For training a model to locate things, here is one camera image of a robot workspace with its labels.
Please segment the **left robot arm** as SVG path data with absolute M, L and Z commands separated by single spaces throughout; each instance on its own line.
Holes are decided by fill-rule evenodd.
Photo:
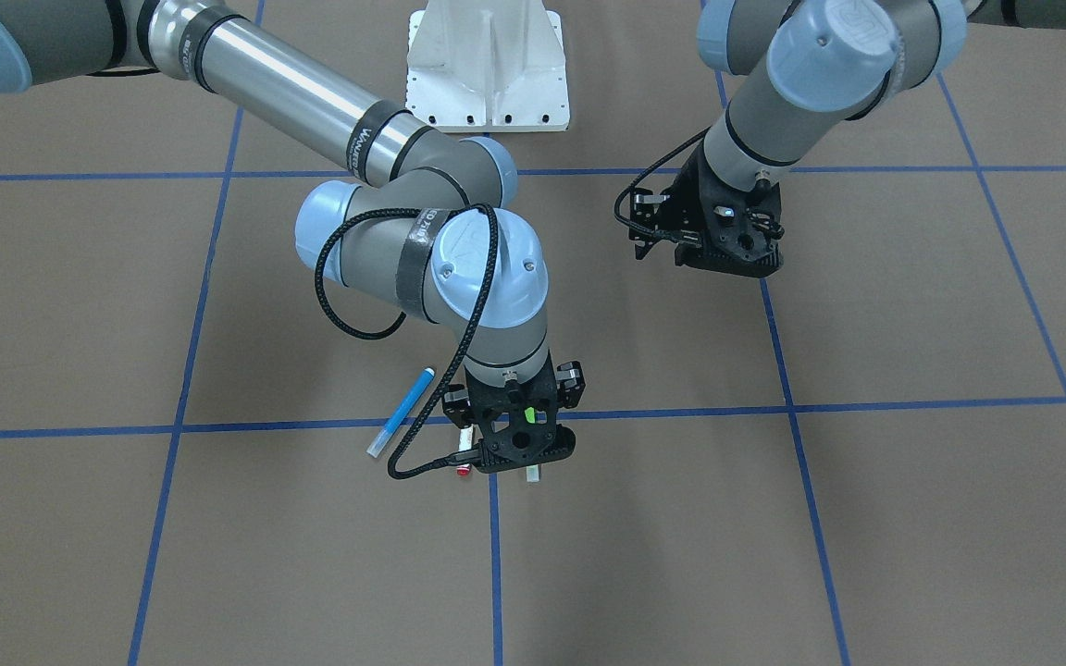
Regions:
M 634 179 L 617 195 L 637 259 L 671 243 L 677 265 L 770 277 L 784 264 L 782 178 L 837 123 L 942 72 L 969 25 L 1066 30 L 1066 1 L 708 1 L 698 54 L 743 84 L 682 143 L 671 186 Z

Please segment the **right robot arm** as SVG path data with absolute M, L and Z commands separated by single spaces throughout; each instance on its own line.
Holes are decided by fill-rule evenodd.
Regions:
M 517 172 L 492 139 L 456 140 L 361 90 L 223 1 L 0 3 L 0 442 L 165 444 L 191 419 L 232 186 L 314 178 L 240 164 L 253 117 L 325 161 L 328 180 L 269 216 L 293 295 L 326 332 L 393 336 L 418 319 L 455 351 L 419 410 L 482 426 L 410 480 L 567 458 L 558 413 L 585 387 L 555 366 L 549 277 L 508 211 Z

